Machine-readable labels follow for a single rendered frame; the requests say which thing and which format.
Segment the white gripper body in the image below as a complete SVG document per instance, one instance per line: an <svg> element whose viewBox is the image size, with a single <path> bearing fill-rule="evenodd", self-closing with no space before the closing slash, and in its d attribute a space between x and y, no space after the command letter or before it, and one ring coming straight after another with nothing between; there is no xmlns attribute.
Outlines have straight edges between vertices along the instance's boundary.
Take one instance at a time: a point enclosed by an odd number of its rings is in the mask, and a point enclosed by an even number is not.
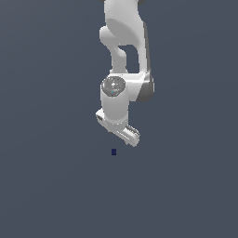
<svg viewBox="0 0 238 238"><path fill-rule="evenodd" d="M126 128L127 126L127 121L124 121L121 124L111 124L106 120L105 114L103 109L99 109L96 112L96 117L98 122L109 132L109 133L113 133L115 136L117 131L122 131ZM136 147L139 143L139 138L138 138L138 142L137 143L126 143L125 144L130 144L133 147Z"/></svg>

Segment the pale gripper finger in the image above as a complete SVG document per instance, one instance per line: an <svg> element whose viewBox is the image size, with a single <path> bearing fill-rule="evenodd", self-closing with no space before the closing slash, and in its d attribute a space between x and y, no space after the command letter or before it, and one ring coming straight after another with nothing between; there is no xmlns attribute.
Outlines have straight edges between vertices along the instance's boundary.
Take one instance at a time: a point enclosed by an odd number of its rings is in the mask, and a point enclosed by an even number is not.
<svg viewBox="0 0 238 238"><path fill-rule="evenodd" d="M126 131L126 134L130 138L132 138L132 137L139 138L140 137L139 131L136 128L134 128L133 126L127 125L125 128L125 131Z"/></svg>
<svg viewBox="0 0 238 238"><path fill-rule="evenodd" d="M137 143L138 142L138 134L134 131L124 129L122 131L117 131L116 135L123 139L126 143Z"/></svg>

